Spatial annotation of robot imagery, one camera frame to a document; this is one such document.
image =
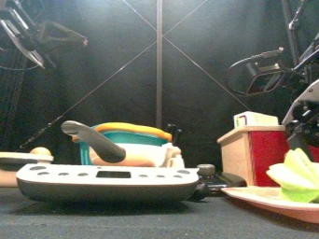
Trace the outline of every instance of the black knob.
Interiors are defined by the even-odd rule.
[[[213,176],[217,172],[217,168],[213,164],[201,164],[198,165],[198,174],[201,176]]]

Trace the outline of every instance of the black cable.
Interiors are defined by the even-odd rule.
[[[254,55],[253,57],[246,58],[246,59],[241,60],[239,62],[234,63],[233,66],[229,68],[229,70],[231,70],[233,68],[235,68],[235,67],[238,67],[238,66],[241,66],[246,63],[254,63],[254,62],[262,61],[264,59],[270,59],[270,58],[280,57],[284,50],[285,50],[284,48],[280,48],[277,50],[268,51],[268,52],[264,52],[258,55]]]
[[[292,23],[290,23],[290,29],[292,29],[292,30],[296,30],[296,24],[297,24],[298,21],[300,21],[300,17],[301,17],[301,15],[302,15],[304,10],[305,10],[305,5],[306,5],[308,1],[309,1],[309,0],[301,0],[298,9],[297,9],[297,11],[296,11],[294,18],[293,18]]]
[[[3,47],[0,47],[0,50],[2,50],[2,51],[7,51],[7,50],[13,50],[13,49],[5,49]]]
[[[26,69],[19,69],[19,68],[10,68],[10,67],[6,67],[6,66],[3,66],[3,65],[0,65],[0,69],[3,69],[3,70],[6,70],[6,71],[30,71],[30,70],[33,70],[33,69],[35,69],[37,67],[39,67],[39,65],[37,64],[37,65],[34,65],[33,67],[30,67],[30,68],[26,68]]]

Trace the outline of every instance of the metal pole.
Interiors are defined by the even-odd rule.
[[[158,92],[157,92],[157,127],[162,128],[162,24],[163,24],[163,12],[162,12],[162,0],[158,0]]]
[[[288,28],[288,35],[292,45],[292,57],[294,66],[300,64],[300,50],[297,46],[297,36],[296,36],[296,30],[290,28],[292,24],[292,11],[290,11],[290,4],[288,0],[282,0],[282,8],[284,8],[284,14],[285,14],[285,22],[286,22],[286,28]]]

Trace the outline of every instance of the white box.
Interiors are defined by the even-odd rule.
[[[278,126],[278,117],[269,116],[253,111],[244,112],[234,116],[235,128],[241,126]]]

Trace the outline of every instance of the red box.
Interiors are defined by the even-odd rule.
[[[285,126],[242,126],[217,142],[222,146],[223,172],[242,176],[250,186],[278,186],[266,172],[285,161],[290,150]],[[310,151],[319,162],[319,148],[310,147]]]

